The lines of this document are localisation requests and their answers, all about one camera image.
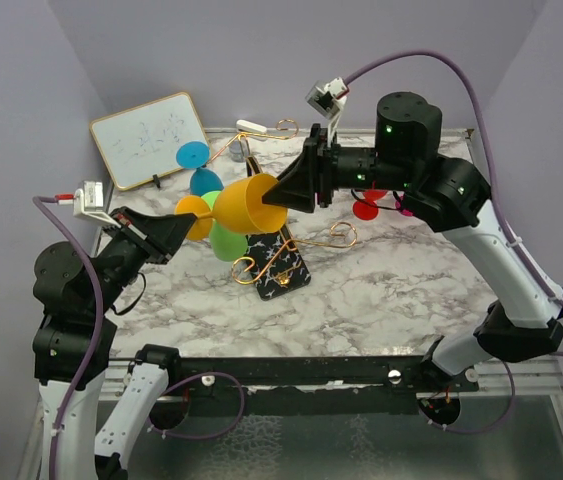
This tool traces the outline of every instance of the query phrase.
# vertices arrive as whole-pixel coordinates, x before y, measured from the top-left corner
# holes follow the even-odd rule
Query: cable clip
[[[518,247],[523,243],[523,239],[521,237],[514,237],[514,242],[506,243],[505,246],[508,248]]]

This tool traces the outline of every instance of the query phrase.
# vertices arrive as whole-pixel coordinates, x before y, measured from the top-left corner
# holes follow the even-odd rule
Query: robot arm
[[[56,199],[60,204],[73,204],[75,216],[94,220],[111,237],[101,253],[91,259],[101,285],[103,310],[107,311],[145,263],[165,264],[173,257],[196,217],[149,217],[127,207],[108,215],[103,211],[100,187],[99,183],[85,182],[74,195],[59,195]],[[116,331],[104,317],[94,354],[56,431],[54,424],[58,423],[70,382],[94,341],[93,286],[75,253],[70,243],[56,243],[39,255],[34,267],[34,296],[44,305],[44,319],[33,342],[35,378],[40,382],[44,410],[40,478],[123,480],[127,478],[128,457],[150,409],[167,386],[178,379],[176,365],[180,358],[176,349],[144,347],[129,388],[95,438],[99,394]]]
[[[328,118],[331,111],[340,116],[343,107],[327,91],[332,84],[337,85],[315,87],[308,99]],[[404,192],[402,206],[452,242],[498,298],[476,329],[442,338],[428,351],[424,373],[444,385],[491,357],[518,362],[555,352],[563,338],[563,311],[504,237],[485,178],[472,163],[440,155],[440,138],[437,107],[410,92],[386,95],[377,105],[374,148],[343,147],[333,132],[315,124],[300,156],[263,200],[311,213],[316,204],[329,206],[338,189]],[[539,271],[563,300],[563,288]]]

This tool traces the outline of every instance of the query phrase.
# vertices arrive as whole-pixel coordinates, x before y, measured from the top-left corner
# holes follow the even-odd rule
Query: whiteboard
[[[188,142],[209,145],[184,92],[94,120],[90,132],[119,190],[181,170],[177,151]]]

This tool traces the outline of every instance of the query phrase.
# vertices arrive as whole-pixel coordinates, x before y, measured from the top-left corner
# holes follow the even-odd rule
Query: gold wire decoration
[[[340,226],[347,226],[349,229],[345,232],[337,232],[337,229]],[[252,270],[252,268],[254,268],[255,266],[255,261],[252,257],[249,256],[243,256],[243,257],[239,257],[237,258],[234,263],[232,264],[232,278],[234,278],[234,280],[237,283],[240,283],[241,285],[252,285],[255,282],[258,282],[261,277],[263,277],[263,275],[265,275],[265,273],[272,267],[272,264],[274,263],[274,261],[279,258],[279,255],[281,255],[281,253],[283,253],[284,250],[288,250],[289,252],[296,252],[297,251],[297,246],[296,245],[291,245],[291,244],[296,244],[296,243],[302,243],[304,245],[315,245],[318,247],[328,247],[328,248],[350,248],[354,245],[356,245],[357,240],[358,240],[358,234],[357,234],[357,229],[355,228],[354,225],[352,225],[351,223],[348,222],[336,222],[334,225],[332,225],[330,227],[330,236],[331,237],[347,237],[348,233],[352,232],[353,233],[353,239],[351,242],[346,243],[346,244],[336,244],[336,243],[328,243],[328,242],[315,242],[312,240],[304,240],[304,239],[300,239],[300,238],[289,238],[287,239],[280,247],[279,250],[277,250],[277,253],[274,254],[274,256],[268,261],[268,263],[265,265],[265,267],[263,267],[261,269],[261,271],[252,279],[250,280],[242,280],[239,278],[239,272],[237,271],[237,266],[239,264],[239,262],[241,261],[246,261],[248,263],[248,266],[245,267],[245,269],[243,270],[243,273],[245,272],[249,272],[250,270]],[[298,267],[292,267],[289,268],[288,270],[285,270],[279,274],[276,275],[276,281],[280,284],[280,285],[287,285],[290,281],[290,277],[289,277],[289,273],[292,270],[295,270]]]
[[[226,143],[223,147],[221,147],[217,152],[215,152],[214,155],[212,155],[212,157],[210,157],[210,160],[208,160],[208,163],[210,163],[211,161],[213,161],[214,159],[216,159],[219,155],[221,155],[226,148],[228,148],[230,145],[232,145],[232,143],[236,142],[237,140],[239,140],[239,146],[241,147],[241,153],[243,153],[244,156],[247,156],[246,153],[243,151],[243,145],[241,145],[240,140],[243,138],[245,139],[246,143],[248,143],[248,137],[259,137],[259,138],[273,138],[276,140],[290,140],[291,138],[296,137],[299,134],[299,124],[292,120],[291,118],[284,118],[283,120],[279,120],[277,122],[276,125],[276,129],[279,132],[285,132],[290,130],[289,127],[283,127],[282,125],[284,123],[290,123],[292,125],[294,125],[294,132],[292,132],[292,134],[290,135],[270,135],[269,133],[255,133],[255,132],[239,132],[237,133],[234,137],[232,137],[228,143]]]

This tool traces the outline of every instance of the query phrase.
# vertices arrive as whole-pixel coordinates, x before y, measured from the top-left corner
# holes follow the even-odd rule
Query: screw
[[[477,383],[477,380],[479,380],[479,374],[474,368],[468,368],[465,371],[465,378],[468,382]]]
[[[388,380],[392,385],[398,385],[401,383],[401,372],[398,370],[390,370],[388,372]]]
[[[277,277],[277,283],[282,287],[287,286],[290,283],[290,276],[287,273],[282,273]]]
[[[205,375],[201,377],[201,383],[203,383],[206,387],[211,387],[214,385],[214,375]]]

